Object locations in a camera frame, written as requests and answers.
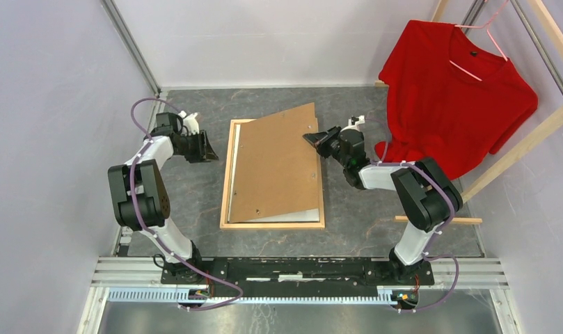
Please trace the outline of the brown backing board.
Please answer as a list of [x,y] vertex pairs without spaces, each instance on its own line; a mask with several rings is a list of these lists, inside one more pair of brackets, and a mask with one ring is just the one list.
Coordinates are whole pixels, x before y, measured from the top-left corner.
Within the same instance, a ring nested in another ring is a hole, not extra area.
[[241,125],[231,223],[319,209],[319,156],[302,138],[318,130],[312,102]]

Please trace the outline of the wooden picture frame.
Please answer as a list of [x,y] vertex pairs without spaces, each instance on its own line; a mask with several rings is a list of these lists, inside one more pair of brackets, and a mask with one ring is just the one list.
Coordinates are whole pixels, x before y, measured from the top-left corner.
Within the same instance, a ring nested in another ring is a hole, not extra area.
[[322,179],[322,163],[317,159],[317,188],[319,195],[319,221],[318,222],[264,222],[264,223],[229,223],[228,214],[230,213],[231,189],[232,189],[232,169],[235,164],[235,146],[239,138],[242,124],[251,122],[253,119],[233,119],[230,121],[230,131],[228,137],[228,149],[226,153],[225,174],[223,179],[223,195],[219,227],[222,230],[323,230],[326,227],[324,213],[324,191]]

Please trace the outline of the photo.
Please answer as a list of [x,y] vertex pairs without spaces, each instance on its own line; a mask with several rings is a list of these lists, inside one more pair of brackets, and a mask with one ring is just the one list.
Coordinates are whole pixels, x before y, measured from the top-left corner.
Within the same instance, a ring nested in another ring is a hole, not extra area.
[[[234,176],[235,176],[235,167],[236,167],[236,157],[237,157],[237,151],[238,151],[238,141],[239,138],[236,141],[236,146],[235,146],[235,164],[233,165],[233,169],[232,169],[232,189],[231,189],[231,193],[233,190],[233,184],[234,184]],[[230,212],[231,212],[231,207],[232,207],[232,198],[231,198],[231,203],[230,203]],[[247,223],[264,223],[264,222],[318,222],[319,221],[319,209],[309,209],[309,210],[305,210],[302,212],[291,212],[288,214],[281,214],[281,215],[277,215],[277,216],[270,216],[270,217],[264,217],[264,218],[255,218],[255,219],[251,219],[251,220],[247,220],[247,221],[241,221],[241,222],[247,222]],[[228,214],[228,222],[230,222],[230,213]]]

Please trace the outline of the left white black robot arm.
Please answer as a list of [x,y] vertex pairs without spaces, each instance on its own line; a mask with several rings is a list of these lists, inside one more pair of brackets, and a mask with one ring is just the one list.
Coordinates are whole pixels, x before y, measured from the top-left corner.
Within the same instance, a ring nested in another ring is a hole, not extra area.
[[161,176],[174,156],[190,164],[218,160],[198,114],[158,113],[156,126],[138,152],[125,163],[108,169],[111,202],[118,225],[140,232],[158,249],[153,262],[166,282],[197,283],[205,274],[199,250],[176,227],[171,202]]

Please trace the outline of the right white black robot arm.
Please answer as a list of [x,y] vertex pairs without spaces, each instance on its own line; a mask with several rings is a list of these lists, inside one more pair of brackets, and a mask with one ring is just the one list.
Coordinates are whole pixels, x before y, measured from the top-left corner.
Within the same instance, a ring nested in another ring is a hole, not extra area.
[[333,127],[307,133],[303,139],[323,158],[342,167],[349,185],[360,190],[395,191],[407,217],[404,234],[388,256],[388,275],[405,284],[427,259],[435,234],[442,232],[462,208],[461,194],[431,157],[417,161],[373,162],[365,151],[365,137],[355,127]]

